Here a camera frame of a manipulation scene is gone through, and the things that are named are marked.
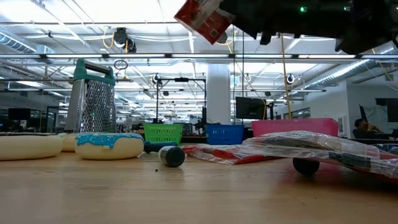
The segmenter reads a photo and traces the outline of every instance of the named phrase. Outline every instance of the green basket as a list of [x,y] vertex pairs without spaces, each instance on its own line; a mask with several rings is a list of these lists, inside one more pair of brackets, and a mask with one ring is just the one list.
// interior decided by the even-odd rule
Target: green basket
[[182,124],[144,124],[144,134],[146,141],[173,141],[180,144]]

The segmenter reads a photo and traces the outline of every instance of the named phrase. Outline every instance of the column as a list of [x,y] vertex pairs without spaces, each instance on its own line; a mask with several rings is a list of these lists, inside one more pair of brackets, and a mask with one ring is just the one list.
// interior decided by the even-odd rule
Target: column
[[209,64],[206,85],[207,122],[231,124],[231,86],[228,64]]

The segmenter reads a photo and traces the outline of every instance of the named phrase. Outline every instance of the wooden surface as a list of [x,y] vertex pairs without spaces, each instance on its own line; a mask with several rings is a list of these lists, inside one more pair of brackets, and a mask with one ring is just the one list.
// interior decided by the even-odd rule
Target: wooden surface
[[85,161],[66,152],[0,162],[0,223],[398,223],[397,188],[324,164],[304,178],[291,159],[188,158],[172,169],[156,154]]

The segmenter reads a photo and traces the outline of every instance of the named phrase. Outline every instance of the person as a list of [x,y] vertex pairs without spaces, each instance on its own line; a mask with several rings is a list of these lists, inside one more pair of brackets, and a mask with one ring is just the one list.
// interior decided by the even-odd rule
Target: person
[[357,119],[354,125],[356,129],[353,131],[353,134],[356,139],[377,139],[379,138],[377,134],[382,133],[378,127],[369,124],[364,118]]

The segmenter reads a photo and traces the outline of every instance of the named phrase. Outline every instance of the pink bin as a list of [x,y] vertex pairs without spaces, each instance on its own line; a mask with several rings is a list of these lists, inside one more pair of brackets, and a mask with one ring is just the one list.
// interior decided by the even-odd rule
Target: pink bin
[[338,135],[338,123],[332,118],[253,121],[252,128],[254,137],[284,131],[312,131],[336,137]]

